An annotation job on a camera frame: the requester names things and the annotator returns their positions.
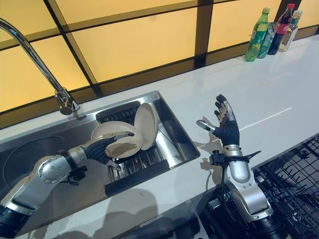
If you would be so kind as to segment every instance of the white plate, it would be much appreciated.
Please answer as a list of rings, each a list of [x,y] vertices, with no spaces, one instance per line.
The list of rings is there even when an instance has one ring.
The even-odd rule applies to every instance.
[[[134,127],[141,132],[143,137],[141,150],[148,150],[154,144],[159,130],[157,113],[150,104],[140,105],[135,115]]]
[[[120,138],[106,147],[105,153],[110,158],[127,158],[137,153],[142,144],[141,133],[129,123],[121,121],[110,121],[97,126],[91,135],[91,139],[98,138],[108,133],[128,131],[134,133],[133,137]]]

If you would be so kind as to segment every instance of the sink basin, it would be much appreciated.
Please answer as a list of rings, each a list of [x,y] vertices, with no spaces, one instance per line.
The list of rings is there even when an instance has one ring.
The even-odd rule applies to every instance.
[[[150,92],[97,109],[88,113],[83,120],[70,120],[0,144],[2,167],[16,147],[39,138],[55,136],[29,143],[12,155],[5,170],[8,183],[14,185],[25,177],[41,157],[88,141],[92,131],[100,123],[118,120],[133,124],[136,110],[142,103],[151,104],[159,118],[159,132],[155,144],[147,151],[140,150],[129,158],[113,159],[121,166],[121,171],[95,160],[86,160],[83,165],[88,171],[86,177],[79,181],[79,185],[59,183],[22,228],[21,234],[75,213],[199,157],[198,150],[159,92]],[[8,191],[9,188],[1,178],[0,198]]]

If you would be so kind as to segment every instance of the countertop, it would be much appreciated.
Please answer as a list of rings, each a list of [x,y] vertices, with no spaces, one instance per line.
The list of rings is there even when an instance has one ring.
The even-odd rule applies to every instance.
[[[84,103],[82,111],[157,90],[172,109],[201,156],[116,196],[39,228],[19,239],[67,238],[68,232],[111,238],[213,188],[213,169],[204,166],[219,140],[196,125],[198,119],[218,121],[215,97],[230,102],[240,127],[244,154],[262,150],[254,167],[319,132],[319,35],[294,41],[289,51],[244,62],[236,57],[98,100]],[[59,112],[0,131],[7,141],[30,131],[67,120]]]

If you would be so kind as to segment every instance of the faucet spout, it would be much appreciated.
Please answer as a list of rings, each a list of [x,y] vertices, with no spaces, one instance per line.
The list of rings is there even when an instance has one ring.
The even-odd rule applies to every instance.
[[[68,91],[60,85],[60,83],[55,79],[50,70],[46,67],[44,62],[41,60],[39,55],[27,41],[25,36],[19,32],[14,26],[0,18],[0,28],[10,34],[19,45],[23,48],[23,50],[27,53],[27,55],[31,58],[37,68],[41,71],[44,77],[49,81],[49,83],[54,88],[55,97],[60,103],[60,112],[63,115],[70,115],[72,112],[77,111],[80,106],[76,103],[76,101],[72,98],[72,96],[68,93]]]

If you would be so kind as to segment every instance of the frosted glass panel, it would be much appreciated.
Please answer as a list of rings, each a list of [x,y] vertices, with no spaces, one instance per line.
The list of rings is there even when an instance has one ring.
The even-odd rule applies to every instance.
[[[187,0],[56,0],[67,23],[184,1]]]
[[[214,5],[208,51],[250,40],[253,27],[264,7],[273,21],[281,0],[239,0]]]
[[[0,0],[0,17],[24,35],[56,28],[43,0]],[[12,37],[0,30],[0,41],[9,39]]]
[[[196,8],[73,32],[98,82],[194,55]]]
[[[61,36],[31,45],[66,89],[88,85]],[[54,89],[20,46],[0,51],[0,65],[0,111],[54,95]]]
[[[299,28],[319,24],[319,0],[303,0],[298,10],[303,11],[298,22]]]

